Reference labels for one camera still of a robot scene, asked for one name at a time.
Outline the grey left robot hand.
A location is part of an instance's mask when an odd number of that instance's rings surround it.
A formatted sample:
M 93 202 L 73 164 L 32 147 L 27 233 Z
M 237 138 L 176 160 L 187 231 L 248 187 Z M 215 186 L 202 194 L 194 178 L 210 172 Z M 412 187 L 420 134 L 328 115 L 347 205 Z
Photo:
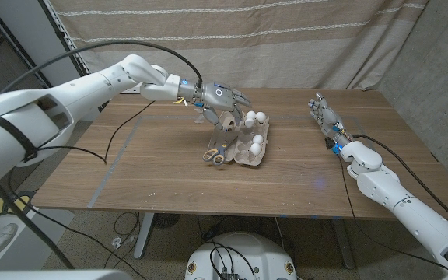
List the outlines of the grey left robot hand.
M 243 119 L 240 104 L 251 107 L 251 101 L 244 93 L 215 82 L 205 83 L 198 88 L 195 83 L 183 80 L 179 83 L 178 96 L 183 97 L 188 103 L 200 106 L 205 119 L 221 131 L 224 131 L 224 128 L 215 110 L 229 111 L 234 117 L 235 124 L 239 125 Z

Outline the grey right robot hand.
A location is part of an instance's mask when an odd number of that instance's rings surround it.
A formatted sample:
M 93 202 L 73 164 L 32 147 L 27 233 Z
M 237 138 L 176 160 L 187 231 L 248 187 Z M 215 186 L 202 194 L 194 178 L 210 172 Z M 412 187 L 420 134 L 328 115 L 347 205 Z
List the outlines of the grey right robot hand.
M 311 99 L 308 106 L 310 116 L 319 124 L 325 135 L 327 149 L 338 154 L 344 146 L 353 142 L 353 137 L 346 130 L 341 117 L 328 106 L 320 92 L 316 92 L 316 99 Z

